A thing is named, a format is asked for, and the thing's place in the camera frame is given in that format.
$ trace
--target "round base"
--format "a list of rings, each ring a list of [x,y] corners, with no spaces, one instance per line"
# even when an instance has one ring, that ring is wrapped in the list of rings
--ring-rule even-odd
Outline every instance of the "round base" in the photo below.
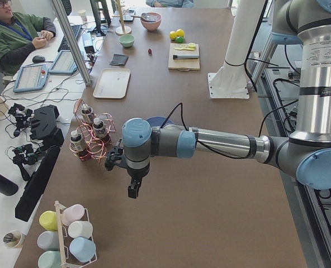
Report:
[[[125,26],[125,30],[122,27],[116,28],[116,35],[129,35],[132,33],[132,28],[129,26]]]

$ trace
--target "lanyard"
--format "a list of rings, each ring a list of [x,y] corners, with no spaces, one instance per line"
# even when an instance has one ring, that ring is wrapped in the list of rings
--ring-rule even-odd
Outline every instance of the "lanyard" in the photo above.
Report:
[[[5,24],[4,22],[1,22],[1,21],[0,21],[0,25],[7,27],[10,30],[12,30],[13,32],[16,32],[18,35],[21,35],[22,37],[32,41],[32,37],[31,37],[30,33],[27,31],[27,29],[17,19],[15,19],[15,22],[22,28],[24,33],[19,32],[18,30],[15,30],[14,28],[10,27],[10,25]]]

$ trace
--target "wooden cutting board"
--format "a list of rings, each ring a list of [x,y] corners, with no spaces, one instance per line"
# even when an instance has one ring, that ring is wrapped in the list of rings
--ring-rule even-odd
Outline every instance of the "wooden cutting board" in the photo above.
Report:
[[[169,46],[169,70],[200,70],[200,58],[189,60],[173,60],[173,55],[199,55],[199,44],[195,44],[195,50],[176,50],[174,47],[179,47],[180,44],[170,43]]]

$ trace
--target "brown tabletop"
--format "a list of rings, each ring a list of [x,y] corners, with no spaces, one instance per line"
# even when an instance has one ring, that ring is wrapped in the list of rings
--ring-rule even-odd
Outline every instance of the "brown tabletop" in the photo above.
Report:
[[[151,9],[138,9],[137,13]],[[207,74],[222,66],[233,18],[228,9],[153,8],[162,14],[158,30],[139,19],[129,25],[134,46],[123,49],[113,19],[93,68],[93,85],[83,100],[96,113],[112,114],[121,137],[133,117],[167,116],[184,104],[188,126],[257,135],[262,120],[256,94],[249,100],[210,99]],[[186,41],[200,46],[200,71],[168,70],[169,32],[182,28]],[[92,97],[98,74],[114,53],[129,56],[131,76],[125,98]],[[181,123],[179,112],[171,120]],[[75,121],[70,130],[76,126]],[[106,171],[104,161],[81,162],[66,140],[35,220],[15,264],[35,268],[43,253],[36,245],[43,231],[40,214],[65,206],[88,208],[98,260],[88,267],[307,267],[279,171],[255,160],[231,160],[206,152],[192,159],[154,157],[138,199],[127,197],[126,170]]]

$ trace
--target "green bowl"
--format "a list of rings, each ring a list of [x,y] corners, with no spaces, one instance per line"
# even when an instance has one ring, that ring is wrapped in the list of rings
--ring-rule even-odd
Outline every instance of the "green bowl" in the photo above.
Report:
[[[119,42],[123,47],[131,47],[134,43],[133,35],[121,35],[119,38]]]

